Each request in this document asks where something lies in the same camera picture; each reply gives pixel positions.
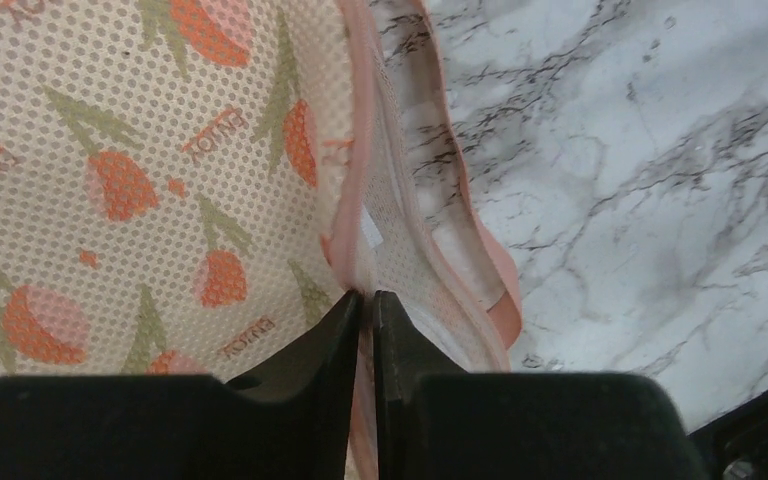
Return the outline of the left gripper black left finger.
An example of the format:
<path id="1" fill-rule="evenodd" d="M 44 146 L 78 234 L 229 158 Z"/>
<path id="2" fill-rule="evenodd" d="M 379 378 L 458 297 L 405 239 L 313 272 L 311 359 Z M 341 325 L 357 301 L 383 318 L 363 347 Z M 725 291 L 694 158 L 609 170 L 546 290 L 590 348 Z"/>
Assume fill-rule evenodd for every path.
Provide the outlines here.
<path id="1" fill-rule="evenodd" d="M 0 479 L 340 479 L 359 296 L 229 380 L 0 377 Z"/>

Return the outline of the floral mesh laundry bag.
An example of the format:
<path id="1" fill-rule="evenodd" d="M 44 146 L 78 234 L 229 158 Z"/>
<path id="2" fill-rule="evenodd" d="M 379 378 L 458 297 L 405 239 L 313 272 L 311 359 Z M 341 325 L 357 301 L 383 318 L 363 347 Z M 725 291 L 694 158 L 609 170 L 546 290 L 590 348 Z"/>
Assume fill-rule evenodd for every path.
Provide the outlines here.
<path id="1" fill-rule="evenodd" d="M 373 299 L 504 373 L 515 268 L 424 224 L 365 1 L 0 1 L 0 377 L 229 381 L 359 296 L 347 479 L 383 479 Z"/>

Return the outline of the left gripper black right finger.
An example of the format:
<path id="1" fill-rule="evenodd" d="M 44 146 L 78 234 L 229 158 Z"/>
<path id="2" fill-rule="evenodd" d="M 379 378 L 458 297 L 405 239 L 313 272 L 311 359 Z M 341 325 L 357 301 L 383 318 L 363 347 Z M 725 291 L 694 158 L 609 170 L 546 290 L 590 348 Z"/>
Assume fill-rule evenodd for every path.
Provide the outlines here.
<path id="1" fill-rule="evenodd" d="M 666 392 L 623 373 L 470 373 L 373 299 L 383 479 L 703 479 Z"/>

